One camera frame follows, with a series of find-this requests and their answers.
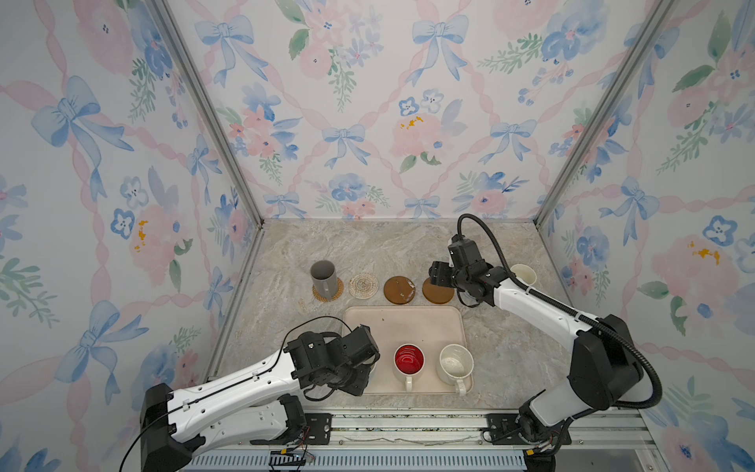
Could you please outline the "woven rattan coaster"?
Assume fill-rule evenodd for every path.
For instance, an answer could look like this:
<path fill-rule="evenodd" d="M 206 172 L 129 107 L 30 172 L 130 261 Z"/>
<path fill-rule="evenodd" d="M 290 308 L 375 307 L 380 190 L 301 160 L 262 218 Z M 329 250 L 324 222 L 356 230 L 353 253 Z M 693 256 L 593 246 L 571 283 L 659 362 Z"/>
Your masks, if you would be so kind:
<path fill-rule="evenodd" d="M 339 299 L 344 293 L 344 283 L 338 278 L 335 283 L 335 290 L 330 291 L 330 285 L 317 285 L 312 286 L 312 293 L 316 300 L 322 303 L 329 303 Z"/>

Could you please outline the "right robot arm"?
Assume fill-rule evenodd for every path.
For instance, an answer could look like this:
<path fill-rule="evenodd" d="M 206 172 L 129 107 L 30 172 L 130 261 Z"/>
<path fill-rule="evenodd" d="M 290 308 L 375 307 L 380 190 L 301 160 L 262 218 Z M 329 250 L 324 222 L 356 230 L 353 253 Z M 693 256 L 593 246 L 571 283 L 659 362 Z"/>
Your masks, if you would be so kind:
<path fill-rule="evenodd" d="M 519 408 L 513 430 L 523 441 L 544 442 L 552 431 L 612 407 L 645 409 L 658 404 L 663 395 L 660 378 L 634 345 L 623 320 L 580 312 L 542 293 L 510 267 L 489 264 L 477 244 L 462 235 L 451 238 L 448 252 L 449 261 L 430 266 L 433 285 L 519 316 L 559 342 L 570 356 L 565 381 Z"/>

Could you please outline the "scratched brown wooden coaster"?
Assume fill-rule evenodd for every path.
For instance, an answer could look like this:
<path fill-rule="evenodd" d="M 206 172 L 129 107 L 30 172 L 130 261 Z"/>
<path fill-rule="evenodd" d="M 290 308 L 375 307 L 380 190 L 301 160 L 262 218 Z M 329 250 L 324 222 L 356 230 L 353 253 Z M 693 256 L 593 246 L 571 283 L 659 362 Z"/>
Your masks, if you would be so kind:
<path fill-rule="evenodd" d="M 416 296 L 417 288 L 415 283 L 403 275 L 390 277 L 383 285 L 383 295 L 389 303 L 394 305 L 406 305 Z"/>

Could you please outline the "cream mug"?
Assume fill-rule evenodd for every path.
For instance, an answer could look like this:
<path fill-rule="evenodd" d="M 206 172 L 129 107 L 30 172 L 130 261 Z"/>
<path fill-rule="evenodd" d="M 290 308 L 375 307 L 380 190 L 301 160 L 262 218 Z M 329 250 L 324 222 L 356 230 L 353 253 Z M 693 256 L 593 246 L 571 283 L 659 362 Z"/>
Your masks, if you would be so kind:
<path fill-rule="evenodd" d="M 524 264 L 515 264 L 509 267 L 512 273 L 512 281 L 524 291 L 529 291 L 537 282 L 536 271 Z"/>

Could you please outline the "colourful stitched white coaster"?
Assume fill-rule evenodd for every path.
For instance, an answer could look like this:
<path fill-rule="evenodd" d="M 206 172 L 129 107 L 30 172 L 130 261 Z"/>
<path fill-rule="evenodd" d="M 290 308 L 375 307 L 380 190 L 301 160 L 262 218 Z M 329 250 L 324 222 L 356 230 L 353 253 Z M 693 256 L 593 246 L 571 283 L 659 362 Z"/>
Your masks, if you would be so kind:
<path fill-rule="evenodd" d="M 371 273 L 359 273 L 349 281 L 349 293 L 358 300 L 369 300 L 379 290 L 379 281 Z"/>

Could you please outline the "red inside white mug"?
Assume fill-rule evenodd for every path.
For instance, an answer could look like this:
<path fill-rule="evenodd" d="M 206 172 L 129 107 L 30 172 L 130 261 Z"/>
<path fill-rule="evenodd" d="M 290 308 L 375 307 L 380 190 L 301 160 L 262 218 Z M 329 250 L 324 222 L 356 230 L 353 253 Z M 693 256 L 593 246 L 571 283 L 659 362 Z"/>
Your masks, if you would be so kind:
<path fill-rule="evenodd" d="M 402 344 L 395 350 L 392 363 L 393 374 L 400 383 L 400 390 L 403 393 L 412 393 L 417 380 L 424 372 L 424 351 L 415 344 Z"/>

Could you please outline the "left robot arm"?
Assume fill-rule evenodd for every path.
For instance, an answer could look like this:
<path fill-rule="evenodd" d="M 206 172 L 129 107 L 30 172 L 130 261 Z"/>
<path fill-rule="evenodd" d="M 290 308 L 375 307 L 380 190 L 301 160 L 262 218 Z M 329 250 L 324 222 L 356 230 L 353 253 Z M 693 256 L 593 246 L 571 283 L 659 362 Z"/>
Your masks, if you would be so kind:
<path fill-rule="evenodd" d="M 279 350 L 214 381 L 145 393 L 133 447 L 144 471 L 178 471 L 194 458 L 232 444 L 303 446 L 315 427 L 302 402 L 325 387 L 360 396 L 381 357 L 368 326 L 286 336 Z"/>

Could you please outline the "plain brown wooden coaster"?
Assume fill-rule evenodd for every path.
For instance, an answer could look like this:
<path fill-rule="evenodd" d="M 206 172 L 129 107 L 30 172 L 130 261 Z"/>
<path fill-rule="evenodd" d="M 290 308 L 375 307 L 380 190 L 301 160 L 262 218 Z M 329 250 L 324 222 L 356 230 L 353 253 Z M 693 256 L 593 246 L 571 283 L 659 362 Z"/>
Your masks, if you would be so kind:
<path fill-rule="evenodd" d="M 455 296 L 456 291 L 450 287 L 434 285 L 427 278 L 422 286 L 424 297 L 431 303 L 443 305 L 449 303 Z"/>

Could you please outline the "grey mug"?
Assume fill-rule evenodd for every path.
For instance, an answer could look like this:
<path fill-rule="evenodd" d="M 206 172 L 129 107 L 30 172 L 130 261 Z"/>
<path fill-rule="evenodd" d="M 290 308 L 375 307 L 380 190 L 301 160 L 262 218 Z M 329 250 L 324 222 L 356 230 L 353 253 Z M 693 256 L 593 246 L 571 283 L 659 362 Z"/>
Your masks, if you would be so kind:
<path fill-rule="evenodd" d="M 310 276 L 313 285 L 328 284 L 330 285 L 330 291 L 335 290 L 337 274 L 335 265 L 331 261 L 322 260 L 313 263 L 312 267 L 310 268 Z"/>

